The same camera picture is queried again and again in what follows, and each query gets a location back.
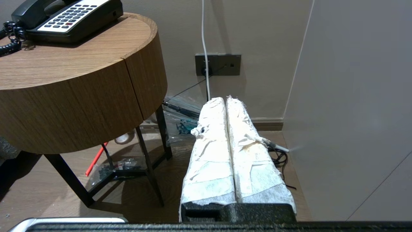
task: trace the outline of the beige wall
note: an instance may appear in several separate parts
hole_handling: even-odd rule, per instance
[[[0,0],[1,22],[22,0]],[[202,80],[194,54],[201,45],[201,0],[122,0],[126,12],[159,26],[168,96]],[[208,52],[241,53],[241,76],[211,78],[212,96],[239,97],[253,118],[281,118],[292,83],[311,0],[206,0]],[[187,97],[205,102],[204,84]]]
[[[315,220],[412,220],[411,21],[410,0],[315,0],[283,128]]]

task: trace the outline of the round wooden side table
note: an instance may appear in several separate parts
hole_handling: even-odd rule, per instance
[[[0,45],[7,43],[7,38],[0,40]],[[110,180],[87,191],[59,154],[103,144],[136,128],[147,156],[144,172],[163,204],[153,167],[172,156],[162,110],[166,91],[157,25],[125,13],[80,44],[27,41],[21,51],[0,57],[0,135],[21,150],[44,154],[90,206]],[[139,125],[153,113],[165,154],[151,164]]]

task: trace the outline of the wall outlet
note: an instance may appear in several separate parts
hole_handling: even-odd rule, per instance
[[[204,76],[202,73],[206,67],[204,54],[194,56],[196,63],[196,75]],[[241,55],[240,54],[208,54],[209,76],[239,76]]]

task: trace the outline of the white wrapped object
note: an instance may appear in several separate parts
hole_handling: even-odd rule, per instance
[[[287,203],[296,213],[293,196],[273,164],[244,104],[226,101],[236,199],[239,203]]]
[[[191,131],[196,142],[183,179],[180,204],[190,201],[198,205],[236,203],[223,98],[208,101],[197,124]]]

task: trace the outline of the telephone keypad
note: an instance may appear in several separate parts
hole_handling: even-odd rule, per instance
[[[74,27],[84,17],[87,17],[88,14],[92,13],[99,6],[105,4],[108,1],[109,0],[81,0],[76,5],[67,8],[65,11],[51,18],[38,30],[50,32],[66,32],[70,28]]]

